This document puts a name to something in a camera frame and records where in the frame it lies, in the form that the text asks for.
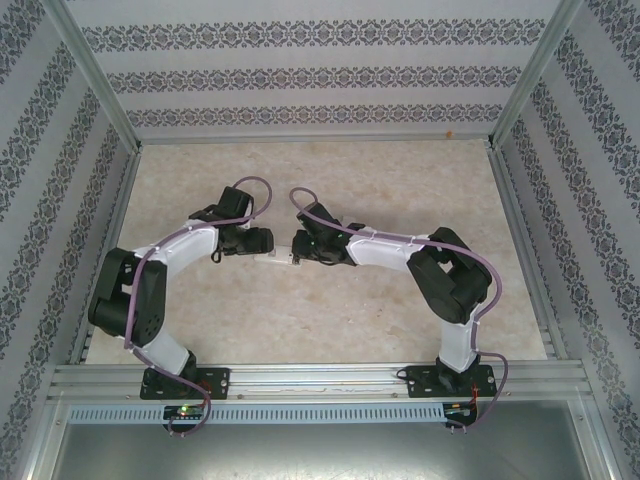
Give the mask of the grey metal sheet panel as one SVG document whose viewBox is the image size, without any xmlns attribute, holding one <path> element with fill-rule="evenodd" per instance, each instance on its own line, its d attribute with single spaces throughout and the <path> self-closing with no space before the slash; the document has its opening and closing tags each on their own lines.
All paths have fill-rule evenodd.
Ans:
<svg viewBox="0 0 640 480">
<path fill-rule="evenodd" d="M 73 425 L 54 480 L 591 480 L 553 432 L 451 434 L 429 424 L 231 425 L 175 439 L 158 426 Z"/>
</svg>

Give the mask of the aluminium back rail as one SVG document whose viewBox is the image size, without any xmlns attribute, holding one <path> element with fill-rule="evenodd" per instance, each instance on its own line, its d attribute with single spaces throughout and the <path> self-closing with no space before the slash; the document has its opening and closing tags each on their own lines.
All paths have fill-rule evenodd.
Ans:
<svg viewBox="0 0 640 480">
<path fill-rule="evenodd" d="M 314 142 L 404 142 L 480 140 L 491 145 L 489 135 L 480 134 L 342 134 L 342 135 L 244 135 L 217 137 L 166 137 L 142 139 L 142 146 L 249 144 L 249 143 L 314 143 Z"/>
</svg>

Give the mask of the aluminium side rail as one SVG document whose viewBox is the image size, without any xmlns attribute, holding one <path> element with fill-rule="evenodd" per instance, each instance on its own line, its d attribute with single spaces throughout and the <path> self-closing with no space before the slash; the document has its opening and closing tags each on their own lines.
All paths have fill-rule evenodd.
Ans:
<svg viewBox="0 0 640 480">
<path fill-rule="evenodd" d="M 522 214 L 516 191 L 511 183 L 501 152 L 488 144 L 486 153 L 511 231 L 518 261 L 529 293 L 530 302 L 549 359 L 568 360 L 566 348 L 555 318 L 551 299 L 538 267 L 527 224 Z"/>
<path fill-rule="evenodd" d="M 90 336 L 92 326 L 88 322 L 88 310 L 90 302 L 97 286 L 100 271 L 106 257 L 106 254 L 118 244 L 124 223 L 126 210 L 130 200 L 131 192 L 135 182 L 139 163 L 142 156 L 143 147 L 139 146 L 136 153 L 132 153 L 127 161 L 126 169 L 123 171 L 120 183 L 117 189 L 117 195 L 114 198 L 112 208 L 108 217 L 107 227 L 100 250 L 98 252 L 97 261 L 90 276 L 89 290 L 85 295 L 81 305 L 80 316 L 72 337 L 70 349 L 68 351 L 65 364 L 75 365 L 82 363 L 85 358 L 85 344 Z"/>
</svg>

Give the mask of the aluminium mounting rail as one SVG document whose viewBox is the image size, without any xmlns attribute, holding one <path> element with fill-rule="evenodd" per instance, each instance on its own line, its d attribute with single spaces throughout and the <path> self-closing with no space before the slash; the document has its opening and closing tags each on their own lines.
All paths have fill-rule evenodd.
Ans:
<svg viewBox="0 0 640 480">
<path fill-rule="evenodd" d="M 231 365 L 229 403 L 409 402 L 400 364 Z M 138 402 L 141 365 L 69 365 L 54 370 L 49 402 Z M 575 360 L 515 361 L 500 398 L 504 401 L 574 400 L 593 395 L 583 364 Z"/>
</svg>

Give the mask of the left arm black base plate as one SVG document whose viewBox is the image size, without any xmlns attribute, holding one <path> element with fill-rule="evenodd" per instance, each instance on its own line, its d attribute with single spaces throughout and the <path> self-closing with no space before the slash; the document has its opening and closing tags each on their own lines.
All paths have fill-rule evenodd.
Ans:
<svg viewBox="0 0 640 480">
<path fill-rule="evenodd" d="M 195 367 L 185 371 L 185 379 L 206 390 L 212 400 L 225 400 L 228 395 L 230 370 Z M 139 396 L 142 400 L 202 400 L 204 395 L 175 379 L 147 368 L 142 377 Z"/>
</svg>

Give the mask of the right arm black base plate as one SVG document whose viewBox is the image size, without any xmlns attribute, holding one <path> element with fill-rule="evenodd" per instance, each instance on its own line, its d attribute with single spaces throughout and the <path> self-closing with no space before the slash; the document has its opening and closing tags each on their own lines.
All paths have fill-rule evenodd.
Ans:
<svg viewBox="0 0 640 480">
<path fill-rule="evenodd" d="M 497 393 L 490 365 L 472 365 L 463 373 L 439 365 L 414 365 L 404 372 L 410 398 L 489 398 Z"/>
</svg>

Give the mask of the aluminium frame post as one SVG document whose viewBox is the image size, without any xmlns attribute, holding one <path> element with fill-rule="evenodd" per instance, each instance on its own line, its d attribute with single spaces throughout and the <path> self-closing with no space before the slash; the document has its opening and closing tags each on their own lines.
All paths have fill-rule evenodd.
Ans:
<svg viewBox="0 0 640 480">
<path fill-rule="evenodd" d="M 489 134 L 489 144 L 494 150 L 497 150 L 504 143 L 510 133 L 529 95 L 543 75 L 555 49 L 573 22 L 583 1 L 559 0 L 557 8 Z"/>
<path fill-rule="evenodd" d="M 123 141 L 125 148 L 128 152 L 137 153 L 141 141 L 81 28 L 67 7 L 66 0 L 41 0 L 41 3 Z"/>
</svg>

